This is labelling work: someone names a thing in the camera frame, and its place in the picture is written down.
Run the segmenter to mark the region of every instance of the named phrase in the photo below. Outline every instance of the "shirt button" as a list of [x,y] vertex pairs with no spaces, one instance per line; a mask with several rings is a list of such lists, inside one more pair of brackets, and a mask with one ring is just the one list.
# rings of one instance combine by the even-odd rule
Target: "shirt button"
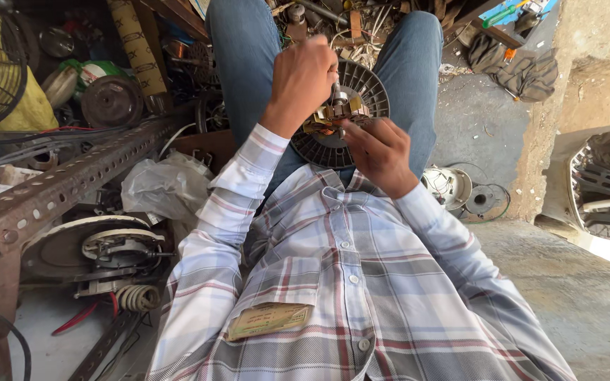
[[371,343],[366,339],[359,342],[359,349],[362,351],[366,351],[370,346]]

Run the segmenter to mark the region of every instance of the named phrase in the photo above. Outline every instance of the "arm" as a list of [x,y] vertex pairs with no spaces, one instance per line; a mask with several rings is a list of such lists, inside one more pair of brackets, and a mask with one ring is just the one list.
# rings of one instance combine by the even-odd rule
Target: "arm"
[[484,255],[476,237],[442,209],[410,171],[409,136],[389,119],[365,130],[353,125],[345,128],[358,169],[394,199],[468,309],[495,336],[512,342],[548,379],[574,380],[568,364],[514,284]]
[[239,247],[251,219],[289,139],[329,97],[336,66],[323,36],[276,57],[273,93],[260,123],[211,182],[197,228],[178,246],[182,258],[167,283],[170,301],[162,306],[149,380],[192,376],[207,360],[239,299]]

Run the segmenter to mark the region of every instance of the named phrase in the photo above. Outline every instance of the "plaid shirt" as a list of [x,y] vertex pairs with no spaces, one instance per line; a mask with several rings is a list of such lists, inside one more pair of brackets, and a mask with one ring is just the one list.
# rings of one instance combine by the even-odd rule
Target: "plaid shirt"
[[[287,139],[258,125],[180,244],[148,380],[574,380],[513,283],[422,185],[391,200],[305,165],[253,215]],[[249,228],[258,233],[239,273]],[[226,341],[242,310],[304,327]]]

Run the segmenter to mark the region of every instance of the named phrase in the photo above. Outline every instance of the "hand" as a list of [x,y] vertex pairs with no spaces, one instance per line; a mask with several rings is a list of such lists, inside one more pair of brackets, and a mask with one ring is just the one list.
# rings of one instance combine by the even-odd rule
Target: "hand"
[[345,141],[357,169],[392,199],[398,199],[418,185],[409,169],[411,138],[390,119],[374,119],[361,129],[343,122]]
[[260,125],[290,139],[317,107],[331,96],[338,78],[338,56],[317,35],[275,58],[272,97]]

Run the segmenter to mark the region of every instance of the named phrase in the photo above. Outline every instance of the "white plastic bag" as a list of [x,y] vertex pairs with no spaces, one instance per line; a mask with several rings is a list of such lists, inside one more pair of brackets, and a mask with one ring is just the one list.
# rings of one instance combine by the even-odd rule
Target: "white plastic bag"
[[208,197],[213,174],[194,157],[172,152],[155,163],[136,164],[121,183],[125,212],[154,212],[172,220],[191,220]]

